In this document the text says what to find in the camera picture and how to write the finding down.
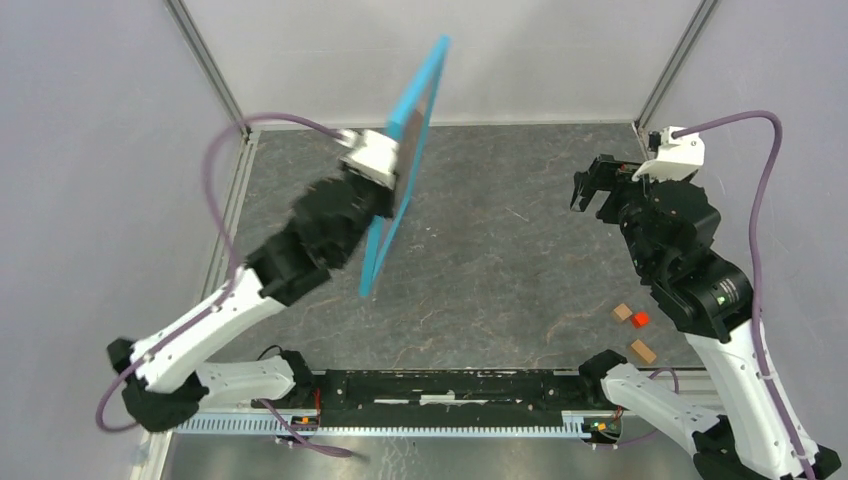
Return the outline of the wooden picture frame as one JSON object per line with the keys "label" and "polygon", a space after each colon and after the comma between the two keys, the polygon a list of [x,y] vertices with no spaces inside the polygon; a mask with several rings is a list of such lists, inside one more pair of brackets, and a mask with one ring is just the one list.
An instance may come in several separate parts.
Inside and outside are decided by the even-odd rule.
{"label": "wooden picture frame", "polygon": [[443,35],[408,82],[391,110],[383,134],[398,143],[394,216],[377,217],[370,225],[365,244],[359,295],[374,290],[401,220],[410,204],[427,141],[431,114],[440,85],[451,39]]}

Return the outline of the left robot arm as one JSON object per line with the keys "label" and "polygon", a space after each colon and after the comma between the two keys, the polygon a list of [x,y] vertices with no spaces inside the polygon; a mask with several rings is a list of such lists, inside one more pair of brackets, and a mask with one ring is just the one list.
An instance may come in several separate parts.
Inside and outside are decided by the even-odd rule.
{"label": "left robot arm", "polygon": [[373,219],[392,214],[396,183],[396,174],[350,167],[316,181],[294,203],[287,225],[236,265],[219,290],[154,335],[110,343],[107,354],[134,422],[159,433],[205,407],[280,399],[306,405],[314,381],[297,352],[253,362],[208,359],[343,269]]}

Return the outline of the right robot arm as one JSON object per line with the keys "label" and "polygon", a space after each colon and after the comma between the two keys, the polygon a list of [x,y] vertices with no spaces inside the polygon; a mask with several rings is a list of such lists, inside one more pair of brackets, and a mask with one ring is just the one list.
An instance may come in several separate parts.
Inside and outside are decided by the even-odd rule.
{"label": "right robot arm", "polygon": [[705,479],[825,479],[839,455],[816,443],[770,391],[752,332],[754,291],[745,273],[712,249],[721,217],[689,179],[647,180],[637,165],[601,155],[574,177],[571,204],[620,229],[634,269],[701,359],[723,411],[683,400],[605,350],[579,367],[577,392],[591,408],[629,410],[680,445]]}

